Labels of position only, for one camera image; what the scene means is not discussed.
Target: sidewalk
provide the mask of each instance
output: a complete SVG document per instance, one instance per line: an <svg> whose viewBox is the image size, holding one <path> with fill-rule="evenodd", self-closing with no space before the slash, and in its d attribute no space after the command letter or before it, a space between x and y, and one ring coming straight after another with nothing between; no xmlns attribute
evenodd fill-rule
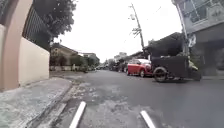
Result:
<svg viewBox="0 0 224 128"><path fill-rule="evenodd" d="M70 87L68 80L51 78L0 93L0 128L35 127Z"/></svg>

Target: building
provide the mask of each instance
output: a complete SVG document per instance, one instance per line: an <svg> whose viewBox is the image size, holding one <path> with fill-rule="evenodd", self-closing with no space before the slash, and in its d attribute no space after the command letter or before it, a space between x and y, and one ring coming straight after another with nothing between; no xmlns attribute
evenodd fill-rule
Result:
<svg viewBox="0 0 224 128"><path fill-rule="evenodd" d="M68 47L65 47L59 43L54 43L51 46L50 54L51 54L51 56L64 56L66 59L65 65L71 66L70 56L78 55L78 52L73 49L70 49Z"/></svg>
<svg viewBox="0 0 224 128"><path fill-rule="evenodd" d="M83 56L92 58L94 60L94 65L100 64L100 59L96 56L95 53L82 53Z"/></svg>
<svg viewBox="0 0 224 128"><path fill-rule="evenodd" d="M191 52L205 75L216 75L224 48L224 0L172 0Z"/></svg>
<svg viewBox="0 0 224 128"><path fill-rule="evenodd" d="M127 53L119 52L118 55L114 56L115 62L118 62L120 59L127 57Z"/></svg>

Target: sky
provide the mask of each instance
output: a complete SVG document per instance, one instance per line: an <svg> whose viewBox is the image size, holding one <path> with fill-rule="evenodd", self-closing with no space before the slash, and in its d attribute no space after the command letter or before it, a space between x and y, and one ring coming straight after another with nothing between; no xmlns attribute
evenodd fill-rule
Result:
<svg viewBox="0 0 224 128"><path fill-rule="evenodd" d="M78 52L93 52L101 62L119 52L128 55L141 51L140 37L130 34L137 27L130 20L133 3L141 24L145 46L148 40L159 40L182 27L171 0L80 0L74 11L72 31L55 41Z"/></svg>

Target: asphalt road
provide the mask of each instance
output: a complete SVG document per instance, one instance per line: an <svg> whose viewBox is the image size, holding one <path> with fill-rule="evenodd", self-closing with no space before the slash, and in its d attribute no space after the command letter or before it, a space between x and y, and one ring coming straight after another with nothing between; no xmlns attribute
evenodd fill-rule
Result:
<svg viewBox="0 0 224 128"><path fill-rule="evenodd" d="M156 83L111 71L88 73L82 80L53 127L69 127L82 100L87 108L80 128L146 128L141 110L165 128L224 127L223 80Z"/></svg>

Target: red car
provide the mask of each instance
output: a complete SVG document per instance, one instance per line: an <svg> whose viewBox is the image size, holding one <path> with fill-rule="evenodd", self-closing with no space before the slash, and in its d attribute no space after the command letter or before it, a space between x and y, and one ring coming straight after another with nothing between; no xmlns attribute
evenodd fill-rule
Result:
<svg viewBox="0 0 224 128"><path fill-rule="evenodd" d="M151 62L146 59L133 59L127 65L127 75L139 75L141 77L152 75Z"/></svg>

